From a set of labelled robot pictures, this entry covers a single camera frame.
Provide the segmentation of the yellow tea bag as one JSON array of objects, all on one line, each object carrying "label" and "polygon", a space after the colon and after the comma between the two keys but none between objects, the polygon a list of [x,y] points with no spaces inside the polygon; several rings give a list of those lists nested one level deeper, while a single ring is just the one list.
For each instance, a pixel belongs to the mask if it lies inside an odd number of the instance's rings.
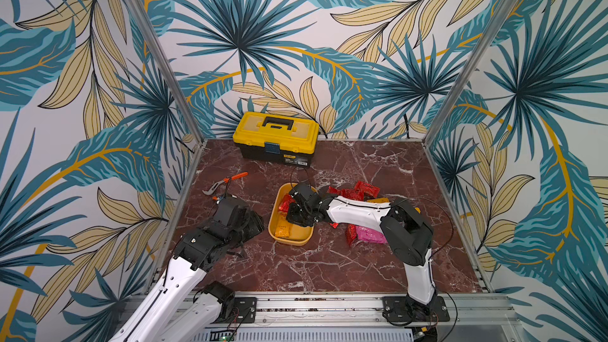
[{"label": "yellow tea bag", "polygon": [[291,223],[280,223],[275,228],[275,236],[277,238],[289,239],[291,237],[291,230],[293,225]]},{"label": "yellow tea bag", "polygon": [[390,200],[386,197],[381,197],[376,199],[369,199],[367,202],[372,204],[387,204],[390,202]]}]

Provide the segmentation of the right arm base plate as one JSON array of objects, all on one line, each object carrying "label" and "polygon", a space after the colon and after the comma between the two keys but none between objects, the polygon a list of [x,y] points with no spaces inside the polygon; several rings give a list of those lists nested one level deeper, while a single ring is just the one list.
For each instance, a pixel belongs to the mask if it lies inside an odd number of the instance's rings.
[{"label": "right arm base plate", "polygon": [[451,320],[444,299],[437,295],[426,305],[409,296],[385,296],[382,303],[383,317],[391,324],[406,326],[413,322],[427,322],[433,326]]}]

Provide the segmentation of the pink tea bag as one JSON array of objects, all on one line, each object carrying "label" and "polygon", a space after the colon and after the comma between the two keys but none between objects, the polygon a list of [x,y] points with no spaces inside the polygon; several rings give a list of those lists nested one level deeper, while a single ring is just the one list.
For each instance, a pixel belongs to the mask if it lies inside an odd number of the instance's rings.
[{"label": "pink tea bag", "polygon": [[364,226],[356,226],[357,239],[361,242],[386,245],[387,240],[380,231],[372,230]]}]

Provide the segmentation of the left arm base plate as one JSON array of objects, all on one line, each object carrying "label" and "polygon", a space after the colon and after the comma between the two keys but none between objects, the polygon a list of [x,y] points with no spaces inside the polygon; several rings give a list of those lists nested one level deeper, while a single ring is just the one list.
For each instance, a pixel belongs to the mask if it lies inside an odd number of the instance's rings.
[{"label": "left arm base plate", "polygon": [[257,316],[257,298],[237,297],[222,305],[215,324],[253,324]]}]

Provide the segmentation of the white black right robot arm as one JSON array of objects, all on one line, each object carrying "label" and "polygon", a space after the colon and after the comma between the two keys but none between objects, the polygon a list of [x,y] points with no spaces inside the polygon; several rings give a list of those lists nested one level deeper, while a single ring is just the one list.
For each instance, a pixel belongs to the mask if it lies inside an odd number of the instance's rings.
[{"label": "white black right robot arm", "polygon": [[383,234],[388,245],[405,266],[408,297],[427,306],[436,294],[431,259],[434,229],[410,202],[371,203],[335,194],[320,194],[306,183],[289,191],[287,221],[301,227],[316,223],[348,223]]}]

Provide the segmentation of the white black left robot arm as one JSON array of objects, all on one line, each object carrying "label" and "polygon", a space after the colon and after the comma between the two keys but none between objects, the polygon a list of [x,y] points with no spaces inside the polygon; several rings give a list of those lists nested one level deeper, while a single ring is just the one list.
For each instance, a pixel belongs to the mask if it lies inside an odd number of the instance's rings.
[{"label": "white black left robot arm", "polygon": [[217,201],[215,213],[184,234],[165,272],[112,341],[188,341],[215,321],[235,319],[235,294],[215,281],[175,321],[188,294],[225,256],[264,230],[263,218],[235,196]]}]

